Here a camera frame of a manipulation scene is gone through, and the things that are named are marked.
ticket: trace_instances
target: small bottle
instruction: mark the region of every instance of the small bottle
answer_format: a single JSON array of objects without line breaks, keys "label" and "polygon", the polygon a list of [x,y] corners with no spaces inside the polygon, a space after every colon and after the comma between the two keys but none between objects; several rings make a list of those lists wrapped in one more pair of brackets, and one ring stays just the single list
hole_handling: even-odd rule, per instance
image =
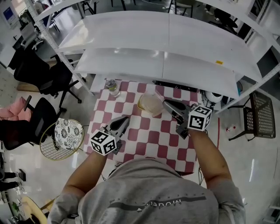
[{"label": "small bottle", "polygon": [[233,131],[235,129],[236,129],[236,127],[234,125],[232,125],[232,126],[226,128],[226,132],[230,132],[230,131]]},{"label": "small bottle", "polygon": [[106,87],[109,89],[110,94],[113,97],[118,97],[120,94],[119,85],[116,83],[115,80],[110,79],[106,81]]}]

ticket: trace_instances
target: patterned cushion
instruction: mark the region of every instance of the patterned cushion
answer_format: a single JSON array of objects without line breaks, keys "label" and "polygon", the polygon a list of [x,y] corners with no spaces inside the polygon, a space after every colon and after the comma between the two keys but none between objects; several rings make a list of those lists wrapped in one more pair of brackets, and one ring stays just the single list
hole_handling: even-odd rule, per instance
[{"label": "patterned cushion", "polygon": [[74,120],[58,118],[55,127],[56,141],[62,148],[75,150],[82,141],[83,127]]}]

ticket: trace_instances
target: pink cushion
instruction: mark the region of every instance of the pink cushion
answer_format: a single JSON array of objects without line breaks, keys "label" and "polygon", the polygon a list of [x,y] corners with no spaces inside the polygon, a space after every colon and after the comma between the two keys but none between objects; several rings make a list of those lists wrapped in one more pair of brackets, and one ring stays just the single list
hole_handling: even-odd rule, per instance
[{"label": "pink cushion", "polygon": [[22,97],[6,108],[0,108],[0,120],[27,120],[30,121],[30,109],[23,110],[26,100]]},{"label": "pink cushion", "polygon": [[11,104],[8,108],[14,115],[18,115],[24,108],[25,102],[26,100],[23,97],[20,97],[16,99],[16,101],[13,104]]}]

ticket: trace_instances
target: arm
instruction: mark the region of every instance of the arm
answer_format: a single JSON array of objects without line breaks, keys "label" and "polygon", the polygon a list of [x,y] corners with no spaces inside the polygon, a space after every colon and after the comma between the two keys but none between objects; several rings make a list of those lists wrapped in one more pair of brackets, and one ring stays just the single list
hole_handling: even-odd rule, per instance
[{"label": "arm", "polygon": [[62,193],[74,193],[83,197],[93,189],[105,166],[107,156],[93,152],[74,171],[64,186]]},{"label": "arm", "polygon": [[75,170],[55,200],[48,216],[48,224],[61,224],[64,219],[67,220],[68,215],[78,213],[79,201],[95,187],[106,159],[107,156],[93,152]]},{"label": "arm", "polygon": [[231,180],[228,165],[205,132],[189,129],[198,162],[205,178],[207,188],[214,186],[221,179]]},{"label": "arm", "polygon": [[205,132],[189,129],[207,188],[219,203],[219,223],[245,223],[245,209],[228,165]]}]

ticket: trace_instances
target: computer monitor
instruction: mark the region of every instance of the computer monitor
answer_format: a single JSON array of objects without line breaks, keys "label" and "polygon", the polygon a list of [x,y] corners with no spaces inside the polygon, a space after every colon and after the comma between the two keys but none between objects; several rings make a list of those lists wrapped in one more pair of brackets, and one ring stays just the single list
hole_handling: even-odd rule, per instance
[{"label": "computer monitor", "polygon": [[9,25],[12,26],[14,19],[16,18],[11,7],[8,7],[4,12],[4,17],[6,18]]}]

